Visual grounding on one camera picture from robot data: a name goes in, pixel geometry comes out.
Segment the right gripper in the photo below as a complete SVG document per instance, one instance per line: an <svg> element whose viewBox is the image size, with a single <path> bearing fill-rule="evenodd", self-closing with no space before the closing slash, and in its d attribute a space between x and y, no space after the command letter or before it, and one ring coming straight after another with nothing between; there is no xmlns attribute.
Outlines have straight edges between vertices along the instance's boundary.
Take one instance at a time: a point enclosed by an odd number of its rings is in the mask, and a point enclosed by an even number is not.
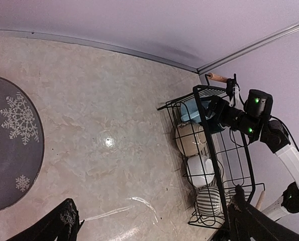
<svg viewBox="0 0 299 241"><path fill-rule="evenodd" d="M216 116L217 122L223 126L233 126L236 109L229 105L229 102L218 96L212 96L206 109L206 117Z"/></svg>

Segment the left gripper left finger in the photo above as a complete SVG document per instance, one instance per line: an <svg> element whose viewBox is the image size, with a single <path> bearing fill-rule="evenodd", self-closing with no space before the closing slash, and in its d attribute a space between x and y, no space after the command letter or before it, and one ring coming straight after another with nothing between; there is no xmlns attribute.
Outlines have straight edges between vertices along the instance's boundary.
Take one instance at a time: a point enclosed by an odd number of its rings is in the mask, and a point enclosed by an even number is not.
<svg viewBox="0 0 299 241"><path fill-rule="evenodd" d="M71 198L65 199L31 227L9 240L77 240L79 213Z"/></svg>

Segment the white ceramic bowl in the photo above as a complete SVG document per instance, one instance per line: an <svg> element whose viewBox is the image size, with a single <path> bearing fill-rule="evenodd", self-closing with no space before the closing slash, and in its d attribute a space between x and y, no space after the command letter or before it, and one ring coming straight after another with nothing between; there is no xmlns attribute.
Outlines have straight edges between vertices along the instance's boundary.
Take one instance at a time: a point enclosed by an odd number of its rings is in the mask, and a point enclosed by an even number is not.
<svg viewBox="0 0 299 241"><path fill-rule="evenodd" d="M188 158L187 175L189 182L196 188L209 185L215 176L212 160L204 155Z"/></svg>

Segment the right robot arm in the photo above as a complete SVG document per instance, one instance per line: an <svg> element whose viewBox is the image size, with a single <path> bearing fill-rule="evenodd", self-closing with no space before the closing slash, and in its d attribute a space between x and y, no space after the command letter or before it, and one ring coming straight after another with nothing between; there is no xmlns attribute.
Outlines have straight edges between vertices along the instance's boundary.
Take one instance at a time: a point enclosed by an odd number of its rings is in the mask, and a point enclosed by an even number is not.
<svg viewBox="0 0 299 241"><path fill-rule="evenodd" d="M293 145L293 139L285 125L272 117L272 95L251 89L244 109L230 106L223 98L213 95L205 97L209 102L205 109L206 116L215 116L221 125L246 134L249 142L260 141L274 153L285 165L294 182L282 196L263 210L263 214L277 221L280 218L299 212L299 150Z"/></svg>

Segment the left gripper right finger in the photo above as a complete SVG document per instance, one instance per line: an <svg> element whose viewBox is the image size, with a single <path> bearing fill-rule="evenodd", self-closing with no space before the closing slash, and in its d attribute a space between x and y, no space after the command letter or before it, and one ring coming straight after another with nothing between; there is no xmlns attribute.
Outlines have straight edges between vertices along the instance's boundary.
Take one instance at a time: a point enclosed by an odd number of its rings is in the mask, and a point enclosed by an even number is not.
<svg viewBox="0 0 299 241"><path fill-rule="evenodd" d="M236 194L228 206L229 232L219 231L212 240L299 240L299 234L280 225L245 201L244 190L238 185ZM283 202L279 205L289 213L299 211L299 190L290 184L283 192Z"/></svg>

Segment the light blue mug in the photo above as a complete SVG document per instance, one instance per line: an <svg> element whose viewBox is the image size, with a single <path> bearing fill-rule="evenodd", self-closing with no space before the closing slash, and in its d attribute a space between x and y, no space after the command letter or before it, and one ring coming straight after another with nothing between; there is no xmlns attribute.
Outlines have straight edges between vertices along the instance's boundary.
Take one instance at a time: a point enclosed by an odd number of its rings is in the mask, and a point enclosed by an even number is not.
<svg viewBox="0 0 299 241"><path fill-rule="evenodd" d="M195 99L182 102L180 106L181 121L200 123L201 117Z"/></svg>

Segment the beige ceramic bowl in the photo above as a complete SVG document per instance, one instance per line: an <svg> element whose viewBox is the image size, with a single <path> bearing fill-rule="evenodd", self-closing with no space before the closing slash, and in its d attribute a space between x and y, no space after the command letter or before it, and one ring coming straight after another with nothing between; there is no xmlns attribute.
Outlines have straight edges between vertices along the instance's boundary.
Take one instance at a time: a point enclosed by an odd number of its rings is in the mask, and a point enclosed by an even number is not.
<svg viewBox="0 0 299 241"><path fill-rule="evenodd" d="M175 140L178 149L186 157L197 155L207 143L203 126L194 122L180 123L175 131Z"/></svg>

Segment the dark green mug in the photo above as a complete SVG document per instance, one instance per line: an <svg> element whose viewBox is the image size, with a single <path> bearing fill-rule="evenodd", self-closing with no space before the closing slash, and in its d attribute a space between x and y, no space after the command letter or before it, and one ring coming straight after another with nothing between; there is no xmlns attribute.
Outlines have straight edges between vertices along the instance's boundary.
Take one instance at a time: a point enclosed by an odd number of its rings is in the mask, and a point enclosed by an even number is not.
<svg viewBox="0 0 299 241"><path fill-rule="evenodd" d="M221 125L221 123L214 118L207 120L208 127L211 134L220 133L225 130L225 126Z"/></svg>

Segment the grey deer pattern plate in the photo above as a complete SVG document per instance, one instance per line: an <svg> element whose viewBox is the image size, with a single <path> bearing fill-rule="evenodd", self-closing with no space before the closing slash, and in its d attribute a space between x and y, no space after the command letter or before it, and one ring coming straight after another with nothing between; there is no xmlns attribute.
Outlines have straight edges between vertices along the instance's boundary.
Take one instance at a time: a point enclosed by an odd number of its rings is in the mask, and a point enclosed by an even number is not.
<svg viewBox="0 0 299 241"><path fill-rule="evenodd" d="M45 151L40 116L28 95L0 77L0 211L32 188Z"/></svg>

